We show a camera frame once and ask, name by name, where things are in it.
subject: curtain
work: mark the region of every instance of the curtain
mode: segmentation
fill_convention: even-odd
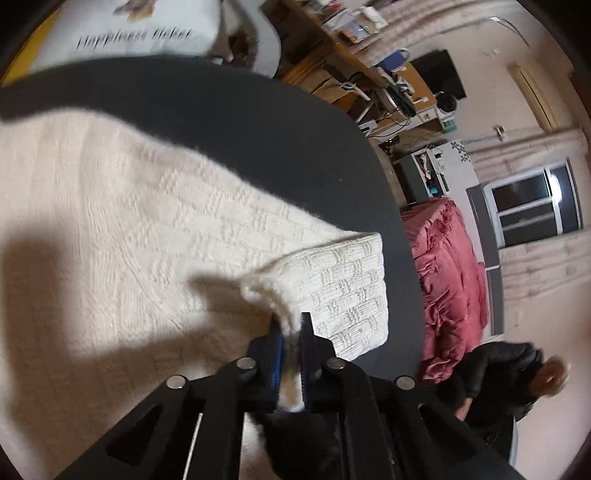
[[[483,183],[546,165],[561,157],[584,158],[586,153],[587,140],[582,130],[569,128],[471,151],[469,155],[476,176]]]
[[[541,134],[469,153],[481,183],[569,158],[581,203],[591,205],[587,141],[579,128]],[[499,251],[505,312],[527,300],[591,280],[591,229]]]
[[[591,229],[503,248],[505,310],[591,280]]]
[[[379,10],[388,26],[352,52],[373,66],[399,48],[515,8],[520,8],[515,0],[398,0]]]

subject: black tabletop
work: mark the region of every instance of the black tabletop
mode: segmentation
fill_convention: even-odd
[[[4,121],[68,106],[199,150],[341,229],[381,233],[389,336],[356,363],[390,379],[418,370],[425,320],[414,261],[379,160],[345,114],[247,70],[174,57],[90,61],[0,89]]]

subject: red blanket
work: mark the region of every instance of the red blanket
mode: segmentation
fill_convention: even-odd
[[[452,200],[423,203],[402,219],[423,290],[423,378],[442,381],[480,344],[488,322],[485,268]]]

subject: white knitted blanket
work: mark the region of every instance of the white knitted blanket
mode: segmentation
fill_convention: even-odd
[[[25,480],[53,478],[169,375],[243,355],[269,310],[286,334],[312,312],[346,359],[387,337],[378,234],[89,112],[0,123],[0,159],[0,443]],[[242,477],[267,462],[247,424]]]

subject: person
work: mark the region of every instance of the person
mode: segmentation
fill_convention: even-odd
[[[468,353],[437,394],[458,419],[482,427],[507,414],[521,420],[539,398],[558,394],[568,377],[560,357],[544,362],[531,343],[491,342]]]

